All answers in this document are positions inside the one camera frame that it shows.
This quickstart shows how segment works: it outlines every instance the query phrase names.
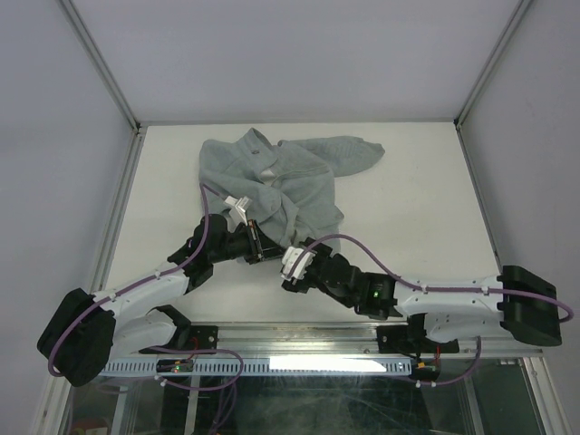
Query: glass panel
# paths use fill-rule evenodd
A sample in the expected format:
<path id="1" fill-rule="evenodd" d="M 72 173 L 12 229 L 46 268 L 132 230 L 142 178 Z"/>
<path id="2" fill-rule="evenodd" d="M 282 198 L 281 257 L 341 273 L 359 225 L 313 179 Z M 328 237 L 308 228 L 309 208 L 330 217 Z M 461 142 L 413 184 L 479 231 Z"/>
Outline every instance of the glass panel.
<path id="1" fill-rule="evenodd" d="M 461 374 L 470 363 L 443 360 L 441 379 Z M 207 387 L 224 378 L 172 380 Z M 248 375 L 236 386 L 236 394 L 226 389 L 221 395 L 198 395 L 160 388 L 152 379 L 98 379 L 74 389 L 72 413 L 64 419 L 61 434 L 542 433 L 522 368 L 497 360 L 484 360 L 467 382 L 438 388 L 417 389 L 413 382 L 384 376 Z M 212 431 L 213 421 L 224 420 L 228 413 L 219 430 Z"/>
<path id="2" fill-rule="evenodd" d="M 510 364 L 483 360 L 473 385 L 485 433 L 540 435 L 543 426 L 519 361 Z"/>

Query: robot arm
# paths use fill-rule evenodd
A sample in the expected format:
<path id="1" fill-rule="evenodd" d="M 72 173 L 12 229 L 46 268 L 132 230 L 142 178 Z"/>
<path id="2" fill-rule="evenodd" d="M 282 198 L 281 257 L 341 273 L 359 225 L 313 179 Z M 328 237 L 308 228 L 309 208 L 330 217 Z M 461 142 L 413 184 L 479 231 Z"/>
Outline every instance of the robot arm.
<path id="1" fill-rule="evenodd" d="M 170 263 L 180 265 L 192 255 L 202 238 L 203 224 L 202 219 L 193 237 L 168 258 Z M 188 347 L 192 336 L 190 320 L 171 306 L 171 302 L 205 283 L 213 275 L 215 263 L 243 257 L 254 264 L 281 256 L 284 256 L 282 287 L 285 290 L 306 293 L 310 288 L 318 288 L 357 314 L 372 319 L 406 317 L 409 326 L 405 335 L 398 337 L 399 342 L 419 340 L 431 349 L 434 343 L 463 337 L 511 333 L 523 343 L 542 346 L 561 343 L 557 308 L 553 305 L 527 297 L 479 291 L 481 287 L 505 285 L 556 299 L 552 285 L 521 267 L 504 267 L 499 277 L 446 283 L 448 291 L 440 293 L 427 290 L 433 288 L 431 284 L 426 286 L 416 280 L 363 272 L 343 256 L 333 256 L 332 249 L 322 244 L 305 254 L 301 247 L 289 247 L 285 251 L 267 238 L 253 220 L 242 219 L 230 233 L 224 217 L 209 215 L 208 227 L 206 243 L 193 261 L 168 275 L 153 274 L 157 278 L 135 292 L 115 296 L 114 290 L 95 295 L 87 295 L 80 288 L 71 291 L 43 332 L 38 350 L 49 358 L 63 332 L 90 307 L 95 309 L 72 330 L 54 359 L 54 367 L 73 386 L 92 380 L 110 359 L 154 345 L 191 349 Z M 405 284 L 411 281 L 423 285 L 424 291 Z M 461 287 L 462 293 L 452 293 L 449 287 Z M 473 288 L 474 293 L 465 293 L 466 287 Z M 111 300 L 95 306 L 105 298 Z"/>
<path id="2" fill-rule="evenodd" d="M 305 246 L 314 240 L 308 239 Z M 455 283 L 362 272 L 340 254 L 320 244 L 313 251 L 290 247 L 282 263 L 282 287 L 295 293 L 318 288 L 357 314 L 372 319 L 421 319 L 426 339 L 446 343 L 477 335 L 511 334 L 536 346 L 562 343 L 555 305 L 522 296 L 490 293 L 485 289 L 517 289 L 556 300 L 556 289 L 519 266 L 504 266 L 502 275 Z"/>
<path id="3" fill-rule="evenodd" d="M 202 238 L 203 227 L 204 219 L 193 237 L 168 258 L 170 263 L 182 264 L 192 255 Z M 81 288 L 72 290 L 44 330 L 38 350 L 49 359 L 64 331 L 91 307 L 94 309 L 72 330 L 54 359 L 54 367 L 73 386 L 89 382 L 110 359 L 141 349 L 166 345 L 171 349 L 187 350 L 191 322 L 171 303 L 205 283 L 213 275 L 215 263 L 243 257 L 254 264 L 279 258 L 284 253 L 284 249 L 267 238 L 253 220 L 241 221 L 230 233 L 223 216 L 209 215 L 208 227 L 203 248 L 182 270 L 169 275 L 156 271 L 152 274 L 156 279 L 124 295 L 116 295 L 115 289 L 94 295 L 87 295 Z"/>

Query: white wall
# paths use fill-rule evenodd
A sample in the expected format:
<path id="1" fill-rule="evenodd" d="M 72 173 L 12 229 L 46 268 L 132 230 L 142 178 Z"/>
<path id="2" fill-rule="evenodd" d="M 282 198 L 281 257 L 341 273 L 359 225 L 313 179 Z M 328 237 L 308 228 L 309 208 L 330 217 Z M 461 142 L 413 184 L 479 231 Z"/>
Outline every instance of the white wall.
<path id="1" fill-rule="evenodd" d="M 30 427 L 36 341 L 84 285 L 130 130 L 55 1 L 0 6 L 0 425 Z"/>
<path id="2" fill-rule="evenodd" d="M 74 0 L 141 121 L 451 121 L 517 0 Z"/>
<path id="3" fill-rule="evenodd" d="M 580 311 L 580 2 L 538 0 L 465 126 L 504 264 L 526 266 Z M 573 428 L 580 428 L 580 321 L 549 352 Z"/>

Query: metal frame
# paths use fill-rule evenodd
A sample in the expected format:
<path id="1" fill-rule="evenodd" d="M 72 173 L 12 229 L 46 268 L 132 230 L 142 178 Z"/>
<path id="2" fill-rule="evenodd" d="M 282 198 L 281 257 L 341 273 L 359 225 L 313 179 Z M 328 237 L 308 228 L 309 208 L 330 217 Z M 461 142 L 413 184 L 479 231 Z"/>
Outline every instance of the metal frame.
<path id="1" fill-rule="evenodd" d="M 104 61 L 101 52 L 92 39 L 86 24 L 81 18 L 73 0 L 56 0 L 72 29 L 76 33 L 87 56 L 92 61 L 96 72 L 101 77 L 107 91 L 119 107 L 123 117 L 129 123 L 134 132 L 134 137 L 129 146 L 123 172 L 116 190 L 111 207 L 111 216 L 103 234 L 101 249 L 97 255 L 95 266 L 90 280 L 91 292 L 102 289 L 106 283 L 111 261 L 114 255 L 117 239 L 121 230 L 121 223 L 127 202 L 131 192 L 131 185 L 138 165 L 140 150 L 146 129 L 140 126 L 134 112 L 126 101 L 123 92 L 115 81 L 111 70 Z M 467 149 L 461 137 L 461 127 L 468 118 L 471 110 L 479 101 L 485 91 L 493 72 L 498 65 L 513 38 L 518 27 L 523 22 L 534 0 L 520 0 L 506 27 L 502 31 L 498 42 L 487 59 L 481 73 L 476 80 L 469 97 L 466 99 L 458 118 L 455 120 L 459 141 L 468 164 L 478 202 L 488 230 L 498 266 L 500 261 L 498 252 L 489 228 L 485 203 L 479 191 L 479 183 Z M 353 324 L 220 324 L 220 347 L 238 349 L 245 353 L 288 353 L 288 352 L 311 352 L 324 350 L 328 353 L 377 353 L 373 323 Z M 541 349 L 515 343 L 511 340 L 485 339 L 483 342 L 484 358 L 523 358 L 523 364 L 527 373 L 530 395 L 536 400 L 538 415 L 546 427 L 546 434 L 572 433 L 566 421 L 564 412 L 556 391 L 551 382 Z M 443 358 L 465 358 L 475 352 L 473 341 L 460 342 L 459 355 L 443 355 Z M 469 382 L 466 382 L 466 394 L 468 398 L 474 396 L 469 393 Z M 54 435 L 63 421 L 66 410 L 67 398 L 70 392 L 70 384 L 64 378 L 49 377 L 43 389 L 36 418 L 33 425 L 34 435 Z M 473 415 L 475 410 L 469 399 L 469 408 Z M 479 425 L 475 426 L 475 433 L 479 434 Z"/>
<path id="2" fill-rule="evenodd" d="M 527 386 L 534 398 L 539 420 L 546 435 L 572 435 L 572 428 L 558 398 L 546 358 L 523 358 Z"/>
<path id="3" fill-rule="evenodd" d="M 102 57 L 101 51 L 97 47 L 97 44 L 92 39 L 89 30 L 87 29 L 86 24 L 81 18 L 79 11 L 77 10 L 76 6 L 73 3 L 73 0 L 56 0 L 58 5 L 61 7 L 64 16 L 68 20 L 69 24 L 71 25 L 72 29 L 76 33 L 76 36 L 79 42 L 84 48 L 84 51 L 87 53 L 87 56 L 92 62 L 92 66 L 94 66 L 95 71 L 99 74 L 104 83 L 107 91 L 111 95 L 112 99 L 117 104 L 117 107 L 123 114 L 125 120 L 129 123 L 130 127 L 133 131 L 137 132 L 139 130 L 139 122 L 135 118 L 135 114 L 131 109 L 129 103 L 125 99 L 119 84 L 112 75 L 109 66 L 105 62 L 104 58 Z"/>
<path id="4" fill-rule="evenodd" d="M 463 380 L 463 390 L 465 394 L 465 402 L 468 406 L 468 413 L 471 417 L 471 430 L 473 435 L 485 435 L 483 421 L 481 420 L 481 413 L 479 412 L 478 396 L 475 393 L 475 386 L 471 378 Z"/>
<path id="5" fill-rule="evenodd" d="M 486 60 L 483 69 L 479 73 L 478 79 L 475 81 L 473 88 L 469 92 L 469 96 L 466 99 L 457 120 L 455 121 L 455 125 L 457 126 L 458 130 L 461 130 L 463 123 L 468 118 L 471 109 L 477 104 L 479 98 L 481 97 L 482 93 L 484 92 L 487 84 L 489 83 L 489 79 L 498 68 L 499 63 L 501 62 L 506 49 L 509 46 L 509 42 L 516 34 L 517 29 L 523 23 L 524 18 L 529 11 L 530 6 L 534 3 L 535 0 L 519 0 L 519 3 L 514 9 L 514 12 L 507 20 L 506 27 L 501 32 L 501 35 L 496 42 L 496 45 L 493 47 L 489 58 Z"/>
<path id="6" fill-rule="evenodd" d="M 479 188 L 479 186 L 481 186 L 481 183 L 479 183 L 478 173 L 475 171 L 473 159 L 469 155 L 469 151 L 465 146 L 465 141 L 463 140 L 461 129 L 457 129 L 457 136 L 459 138 L 459 144 L 461 145 L 461 151 L 463 152 L 463 159 L 465 159 L 465 163 L 468 166 L 468 173 L 469 178 L 471 179 L 471 185 L 473 186 L 475 196 L 478 200 L 479 211 L 481 212 L 481 216 L 483 217 L 483 223 L 486 226 L 486 231 L 488 232 L 489 243 L 491 244 L 493 255 L 496 258 L 498 271 L 501 271 L 501 258 L 499 258 L 498 243 L 496 242 L 496 239 L 493 235 L 493 231 L 491 230 L 491 225 L 489 224 L 488 207 L 486 206 L 486 202 L 483 197 L 483 192 L 481 191 L 481 188 Z"/>

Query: cloth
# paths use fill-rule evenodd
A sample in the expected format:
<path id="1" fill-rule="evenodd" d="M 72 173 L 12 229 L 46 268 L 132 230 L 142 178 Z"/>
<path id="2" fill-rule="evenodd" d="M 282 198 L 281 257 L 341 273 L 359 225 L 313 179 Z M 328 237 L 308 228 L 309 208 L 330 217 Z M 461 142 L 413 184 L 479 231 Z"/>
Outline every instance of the cloth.
<path id="1" fill-rule="evenodd" d="M 361 172 L 384 154 L 360 138 L 280 140 L 272 145 L 256 129 L 234 143 L 206 140 L 199 153 L 199 180 L 219 193 L 252 199 L 247 218 L 282 247 L 338 232 L 344 219 L 334 204 L 334 176 Z M 210 213 L 225 213 L 208 196 Z M 337 249 L 339 244 L 330 244 Z"/>

